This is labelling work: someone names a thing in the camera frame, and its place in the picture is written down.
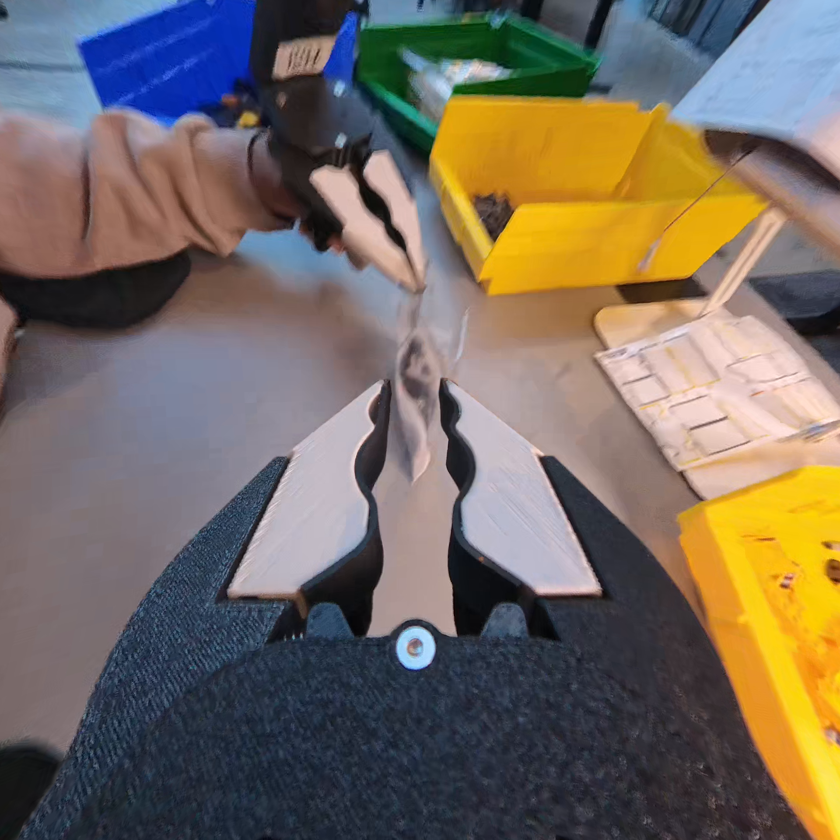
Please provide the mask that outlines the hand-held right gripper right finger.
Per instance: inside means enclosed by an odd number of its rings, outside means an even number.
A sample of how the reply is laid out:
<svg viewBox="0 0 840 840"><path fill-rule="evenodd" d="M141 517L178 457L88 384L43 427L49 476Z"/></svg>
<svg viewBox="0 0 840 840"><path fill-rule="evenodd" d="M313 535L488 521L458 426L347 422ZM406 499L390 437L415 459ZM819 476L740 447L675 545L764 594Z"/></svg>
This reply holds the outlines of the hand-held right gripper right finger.
<svg viewBox="0 0 840 840"><path fill-rule="evenodd" d="M448 576L457 634L479 634L500 604L520 607L527 628L563 599L604 591L544 454L461 386L443 379L440 422L445 465L457 488Z"/></svg>

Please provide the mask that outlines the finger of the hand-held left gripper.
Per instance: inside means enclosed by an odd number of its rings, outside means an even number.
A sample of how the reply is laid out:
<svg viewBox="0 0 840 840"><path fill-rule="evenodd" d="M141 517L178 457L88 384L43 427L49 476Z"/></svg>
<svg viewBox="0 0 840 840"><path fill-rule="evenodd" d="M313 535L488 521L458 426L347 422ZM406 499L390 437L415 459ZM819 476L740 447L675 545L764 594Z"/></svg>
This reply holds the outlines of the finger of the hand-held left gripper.
<svg viewBox="0 0 840 840"><path fill-rule="evenodd" d="M370 153L363 167L364 184L384 209L374 213L383 222L392 242L403 252L405 280L411 292L423 292L427 285L427 253L417 203L392 154L387 150Z"/></svg>
<svg viewBox="0 0 840 840"><path fill-rule="evenodd" d="M394 241L385 223L365 205L360 183L348 167L319 167L309 181L338 221L348 257L372 265L400 287L418 286L405 247Z"/></svg>

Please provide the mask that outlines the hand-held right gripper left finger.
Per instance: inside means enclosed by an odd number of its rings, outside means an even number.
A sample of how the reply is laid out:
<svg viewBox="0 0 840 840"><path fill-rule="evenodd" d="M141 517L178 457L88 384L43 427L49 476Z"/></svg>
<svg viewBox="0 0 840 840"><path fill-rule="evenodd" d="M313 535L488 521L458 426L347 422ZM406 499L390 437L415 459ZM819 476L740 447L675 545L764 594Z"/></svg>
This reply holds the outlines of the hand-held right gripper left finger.
<svg viewBox="0 0 840 840"><path fill-rule="evenodd" d="M291 450L227 583L228 600L288 603L289 627L332 603L353 634L369 632L384 565L373 488L391 401L392 384L377 381Z"/></svg>

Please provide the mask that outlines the clear plastic bag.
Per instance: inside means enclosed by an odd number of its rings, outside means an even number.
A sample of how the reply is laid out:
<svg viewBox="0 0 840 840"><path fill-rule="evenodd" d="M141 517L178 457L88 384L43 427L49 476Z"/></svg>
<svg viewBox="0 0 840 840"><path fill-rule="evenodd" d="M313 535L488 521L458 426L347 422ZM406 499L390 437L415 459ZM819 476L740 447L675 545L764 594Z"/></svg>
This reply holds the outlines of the clear plastic bag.
<svg viewBox="0 0 840 840"><path fill-rule="evenodd" d="M392 379L402 465L411 483L417 482L431 463L431 429L439 411L440 384L455 371L469 327L468 309L452 330L431 323L424 311L426 295L427 290L410 292L402 306Z"/></svg>

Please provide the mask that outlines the person's left forearm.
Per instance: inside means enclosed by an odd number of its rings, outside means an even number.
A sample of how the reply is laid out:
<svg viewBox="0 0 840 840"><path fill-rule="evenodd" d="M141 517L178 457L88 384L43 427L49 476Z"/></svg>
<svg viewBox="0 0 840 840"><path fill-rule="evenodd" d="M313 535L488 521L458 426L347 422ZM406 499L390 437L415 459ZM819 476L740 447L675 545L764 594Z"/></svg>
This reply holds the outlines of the person's left forearm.
<svg viewBox="0 0 840 840"><path fill-rule="evenodd" d="M249 230L283 229L249 179L258 131L201 115L165 128L131 110L80 131L2 112L2 272L82 277L191 247L228 256Z"/></svg>

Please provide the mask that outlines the person's left hand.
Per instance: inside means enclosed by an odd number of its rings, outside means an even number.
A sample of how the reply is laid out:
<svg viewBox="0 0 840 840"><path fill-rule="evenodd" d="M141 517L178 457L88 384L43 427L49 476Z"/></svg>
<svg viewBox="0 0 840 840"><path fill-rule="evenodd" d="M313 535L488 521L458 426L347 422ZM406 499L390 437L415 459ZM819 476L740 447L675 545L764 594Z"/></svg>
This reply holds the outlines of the person's left hand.
<svg viewBox="0 0 840 840"><path fill-rule="evenodd" d="M338 256L344 255L341 237L331 237L329 245L324 247L316 243L314 233L303 220L301 205L283 182L279 162L270 151L270 138L267 129L258 131L249 142L247 152L249 179L262 206L280 228L295 228L318 252L328 250Z"/></svg>

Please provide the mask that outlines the pile of grey connector parts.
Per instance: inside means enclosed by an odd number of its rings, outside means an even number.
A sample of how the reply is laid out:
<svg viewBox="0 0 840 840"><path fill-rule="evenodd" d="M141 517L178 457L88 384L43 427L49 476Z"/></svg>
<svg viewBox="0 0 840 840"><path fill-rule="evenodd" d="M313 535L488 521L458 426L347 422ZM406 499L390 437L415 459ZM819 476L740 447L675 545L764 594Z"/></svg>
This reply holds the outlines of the pile of grey connector parts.
<svg viewBox="0 0 840 840"><path fill-rule="evenodd" d="M516 213L515 204L506 192L475 195L472 204L490 241L495 244Z"/></svg>

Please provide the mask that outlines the clear bag of parts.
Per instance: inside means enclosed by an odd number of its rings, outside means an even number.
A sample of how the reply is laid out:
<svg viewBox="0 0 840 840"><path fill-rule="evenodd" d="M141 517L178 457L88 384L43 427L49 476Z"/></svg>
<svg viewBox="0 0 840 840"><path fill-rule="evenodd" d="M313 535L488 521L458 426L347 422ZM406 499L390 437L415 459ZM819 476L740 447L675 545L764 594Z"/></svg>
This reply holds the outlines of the clear bag of parts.
<svg viewBox="0 0 840 840"><path fill-rule="evenodd" d="M435 123L440 122L456 88L512 76L512 70L483 59L428 59L407 47L398 54L407 70L407 100Z"/></svg>

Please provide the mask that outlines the blue bin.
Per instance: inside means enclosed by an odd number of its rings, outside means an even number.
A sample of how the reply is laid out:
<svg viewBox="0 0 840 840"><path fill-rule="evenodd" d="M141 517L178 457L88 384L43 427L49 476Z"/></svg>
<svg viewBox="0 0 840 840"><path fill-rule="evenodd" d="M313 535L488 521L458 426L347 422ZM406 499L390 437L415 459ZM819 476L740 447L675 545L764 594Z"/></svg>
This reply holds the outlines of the blue bin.
<svg viewBox="0 0 840 840"><path fill-rule="evenodd" d="M360 16L348 14L326 74L353 78ZM226 95L251 94L249 70L256 2L177 2L83 38L78 48L105 109L133 109L164 123L189 112L218 115Z"/></svg>

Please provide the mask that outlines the green bin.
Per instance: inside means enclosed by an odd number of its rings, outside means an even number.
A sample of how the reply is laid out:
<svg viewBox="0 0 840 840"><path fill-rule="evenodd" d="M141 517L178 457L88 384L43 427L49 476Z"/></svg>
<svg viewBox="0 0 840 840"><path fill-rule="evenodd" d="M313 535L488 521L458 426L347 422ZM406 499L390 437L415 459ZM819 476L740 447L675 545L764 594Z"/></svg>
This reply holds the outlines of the green bin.
<svg viewBox="0 0 840 840"><path fill-rule="evenodd" d="M482 60L510 72L499 80L455 85L457 97L581 98L599 66L599 59L582 47L516 15L467 14L424 24L363 27L355 80L394 134L425 158L439 121L423 115L411 100L404 48L432 61Z"/></svg>

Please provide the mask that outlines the pile of yellow parts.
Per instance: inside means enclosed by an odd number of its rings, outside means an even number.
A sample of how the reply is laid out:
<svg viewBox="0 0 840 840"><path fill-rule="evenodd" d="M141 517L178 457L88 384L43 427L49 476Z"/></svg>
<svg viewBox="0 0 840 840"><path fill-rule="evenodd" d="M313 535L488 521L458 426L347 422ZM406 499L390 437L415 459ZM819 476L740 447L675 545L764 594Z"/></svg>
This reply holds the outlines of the pile of yellow parts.
<svg viewBox="0 0 840 840"><path fill-rule="evenodd" d="M838 551L824 540L813 527L793 525L760 541L760 579L780 620L820 627L838 618L838 583L827 570Z"/></svg>

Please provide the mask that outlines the white stand pole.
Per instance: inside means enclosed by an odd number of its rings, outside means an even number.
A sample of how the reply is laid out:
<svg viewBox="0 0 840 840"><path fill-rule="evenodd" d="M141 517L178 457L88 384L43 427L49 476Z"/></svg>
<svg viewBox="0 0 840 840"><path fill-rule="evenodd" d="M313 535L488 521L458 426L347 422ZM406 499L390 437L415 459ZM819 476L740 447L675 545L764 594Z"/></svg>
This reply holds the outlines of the white stand pole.
<svg viewBox="0 0 840 840"><path fill-rule="evenodd" d="M703 309L699 311L700 319L709 317L725 307L772 245L787 219L787 215L775 206L770 206L758 217L750 237L707 299Z"/></svg>

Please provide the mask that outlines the person's beige sweatshirt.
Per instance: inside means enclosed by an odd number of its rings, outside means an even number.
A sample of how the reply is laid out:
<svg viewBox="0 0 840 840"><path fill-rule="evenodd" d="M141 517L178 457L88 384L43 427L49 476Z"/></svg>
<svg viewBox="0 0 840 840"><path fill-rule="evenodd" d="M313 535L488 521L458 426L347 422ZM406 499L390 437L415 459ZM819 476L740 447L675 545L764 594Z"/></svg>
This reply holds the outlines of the person's beige sweatshirt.
<svg viewBox="0 0 840 840"><path fill-rule="evenodd" d="M9 301L1 298L1 400L5 397L18 340L25 331L27 320Z"/></svg>

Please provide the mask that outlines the person's dark pants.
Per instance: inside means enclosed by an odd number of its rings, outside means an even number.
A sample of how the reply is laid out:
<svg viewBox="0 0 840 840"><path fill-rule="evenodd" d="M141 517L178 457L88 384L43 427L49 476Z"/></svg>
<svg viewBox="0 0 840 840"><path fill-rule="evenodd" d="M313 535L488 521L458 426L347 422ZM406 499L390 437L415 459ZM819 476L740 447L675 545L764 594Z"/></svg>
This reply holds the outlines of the person's dark pants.
<svg viewBox="0 0 840 840"><path fill-rule="evenodd" d="M62 756L32 742L1 748L1 838L15 839L54 783Z"/></svg>

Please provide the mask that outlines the instruction booklet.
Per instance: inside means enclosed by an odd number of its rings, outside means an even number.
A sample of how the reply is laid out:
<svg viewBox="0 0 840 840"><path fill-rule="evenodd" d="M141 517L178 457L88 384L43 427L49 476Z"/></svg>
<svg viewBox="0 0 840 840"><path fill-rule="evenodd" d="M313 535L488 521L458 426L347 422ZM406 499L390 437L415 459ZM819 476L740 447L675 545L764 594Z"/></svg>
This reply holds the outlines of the instruction booklet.
<svg viewBox="0 0 840 840"><path fill-rule="evenodd" d="M672 115L716 150L773 141L838 177L839 2L769 2Z"/></svg>

